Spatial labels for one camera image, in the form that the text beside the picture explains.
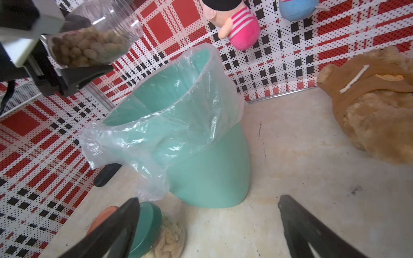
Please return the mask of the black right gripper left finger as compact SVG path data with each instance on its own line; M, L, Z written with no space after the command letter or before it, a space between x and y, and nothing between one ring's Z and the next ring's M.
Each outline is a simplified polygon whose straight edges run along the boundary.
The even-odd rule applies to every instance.
M61 257L127 258L136 233L139 215L139 199L129 199Z

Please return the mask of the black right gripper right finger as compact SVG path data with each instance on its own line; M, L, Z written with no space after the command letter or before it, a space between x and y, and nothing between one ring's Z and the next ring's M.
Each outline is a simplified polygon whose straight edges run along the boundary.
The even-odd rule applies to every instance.
M292 258L313 258L313 249L322 258L365 257L291 196L282 195L278 207Z

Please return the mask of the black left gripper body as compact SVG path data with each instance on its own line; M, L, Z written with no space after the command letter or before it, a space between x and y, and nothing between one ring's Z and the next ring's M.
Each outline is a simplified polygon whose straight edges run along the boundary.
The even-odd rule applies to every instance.
M1 1L1 81L31 78L44 96L64 94L43 35L60 32L65 18L55 1Z

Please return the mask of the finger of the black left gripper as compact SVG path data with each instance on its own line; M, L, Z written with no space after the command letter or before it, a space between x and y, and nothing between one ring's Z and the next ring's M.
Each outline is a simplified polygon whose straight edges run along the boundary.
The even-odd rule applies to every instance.
M91 22L88 18L79 15L68 14L65 16L65 23L60 32L77 31L80 29L88 28L90 26Z
M114 70L111 65L64 68L60 70L62 85L59 94L70 97L83 89L96 78L106 75Z

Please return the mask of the clear peanut jar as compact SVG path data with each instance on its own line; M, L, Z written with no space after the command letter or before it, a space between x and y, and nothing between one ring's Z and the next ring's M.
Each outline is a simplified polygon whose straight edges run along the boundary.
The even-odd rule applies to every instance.
M110 65L144 35L126 1L85 1L70 14L88 18L91 26L46 36L50 55L64 68Z

